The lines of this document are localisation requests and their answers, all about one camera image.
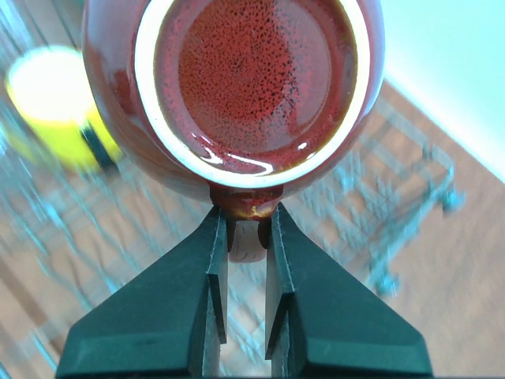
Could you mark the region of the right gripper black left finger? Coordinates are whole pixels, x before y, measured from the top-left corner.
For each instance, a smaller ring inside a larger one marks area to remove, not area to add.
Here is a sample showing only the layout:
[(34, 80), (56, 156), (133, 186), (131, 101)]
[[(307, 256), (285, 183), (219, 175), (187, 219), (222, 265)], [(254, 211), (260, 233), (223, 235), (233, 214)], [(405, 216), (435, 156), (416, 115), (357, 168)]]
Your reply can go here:
[(200, 226), (76, 322), (57, 378), (217, 378), (226, 342), (226, 221)]

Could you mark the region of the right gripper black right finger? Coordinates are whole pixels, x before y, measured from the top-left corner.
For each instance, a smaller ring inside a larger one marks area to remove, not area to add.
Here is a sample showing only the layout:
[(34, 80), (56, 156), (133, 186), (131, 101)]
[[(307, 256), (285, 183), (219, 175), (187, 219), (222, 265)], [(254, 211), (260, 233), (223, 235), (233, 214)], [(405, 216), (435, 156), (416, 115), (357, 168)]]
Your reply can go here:
[(283, 205), (267, 250), (265, 358), (274, 378), (431, 378), (425, 339), (309, 239)]

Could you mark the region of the dark red round mug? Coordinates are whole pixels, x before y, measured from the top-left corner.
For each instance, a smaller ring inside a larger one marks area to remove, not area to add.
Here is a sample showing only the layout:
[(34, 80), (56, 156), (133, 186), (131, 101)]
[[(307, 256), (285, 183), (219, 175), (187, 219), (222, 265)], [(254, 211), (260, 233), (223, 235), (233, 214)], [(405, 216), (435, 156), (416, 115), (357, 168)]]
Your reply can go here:
[(120, 149), (224, 215), (261, 261), (281, 200), (360, 136), (383, 83), (378, 1), (88, 1), (83, 55)]

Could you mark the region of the yellow mug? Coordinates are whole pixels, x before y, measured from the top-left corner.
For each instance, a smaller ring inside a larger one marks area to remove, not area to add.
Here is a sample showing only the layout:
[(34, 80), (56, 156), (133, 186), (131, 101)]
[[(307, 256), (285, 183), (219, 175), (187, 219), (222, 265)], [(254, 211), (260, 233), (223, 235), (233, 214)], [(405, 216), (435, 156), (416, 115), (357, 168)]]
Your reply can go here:
[(81, 51), (34, 48), (9, 67), (5, 87), (28, 131), (64, 167), (97, 171), (121, 159), (95, 105)]

